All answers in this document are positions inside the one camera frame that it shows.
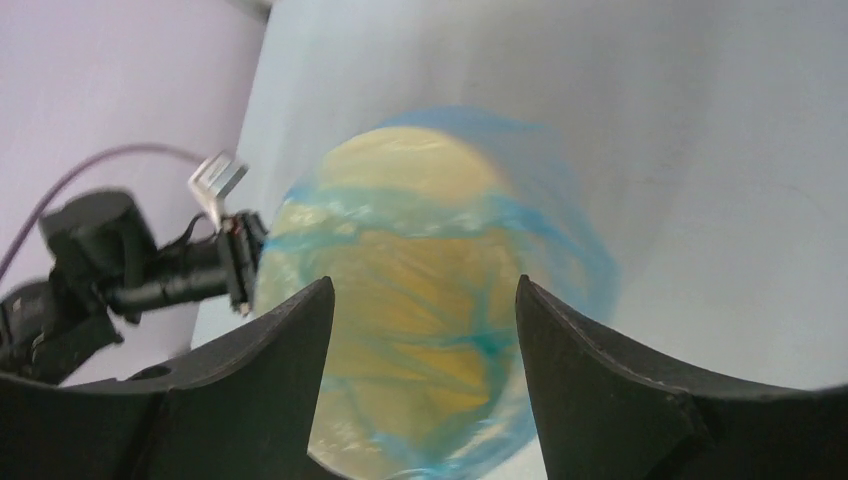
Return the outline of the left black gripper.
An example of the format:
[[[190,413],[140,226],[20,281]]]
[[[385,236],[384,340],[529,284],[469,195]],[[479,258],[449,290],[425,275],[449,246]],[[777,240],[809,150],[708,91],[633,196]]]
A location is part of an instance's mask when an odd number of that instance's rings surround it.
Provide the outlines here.
[[[243,210],[222,220],[217,249],[226,292],[234,312],[253,310],[254,287],[268,230],[258,212]]]

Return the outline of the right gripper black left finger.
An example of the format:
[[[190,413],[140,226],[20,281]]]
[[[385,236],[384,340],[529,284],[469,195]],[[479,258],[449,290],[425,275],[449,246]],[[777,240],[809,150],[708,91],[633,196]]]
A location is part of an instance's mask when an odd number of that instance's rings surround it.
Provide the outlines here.
[[[133,377],[1,378],[5,479],[321,479],[307,453],[333,323],[319,279]]]

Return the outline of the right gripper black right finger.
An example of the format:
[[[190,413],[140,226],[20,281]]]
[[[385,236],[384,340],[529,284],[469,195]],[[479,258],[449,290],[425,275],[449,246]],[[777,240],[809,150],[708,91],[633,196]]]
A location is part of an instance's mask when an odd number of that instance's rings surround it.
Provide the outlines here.
[[[712,372],[593,321],[522,276],[520,351],[551,479],[843,479],[847,389]]]

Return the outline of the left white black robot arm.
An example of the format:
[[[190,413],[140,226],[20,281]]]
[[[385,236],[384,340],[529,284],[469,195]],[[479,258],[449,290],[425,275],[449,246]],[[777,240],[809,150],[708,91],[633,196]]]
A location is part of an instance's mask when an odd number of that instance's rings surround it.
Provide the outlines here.
[[[144,313],[228,296],[250,311],[267,229],[242,211],[193,240],[194,228],[157,246],[134,198],[103,190],[79,196],[38,218],[54,266],[1,303],[1,370],[58,385],[123,337],[111,317],[131,324]]]

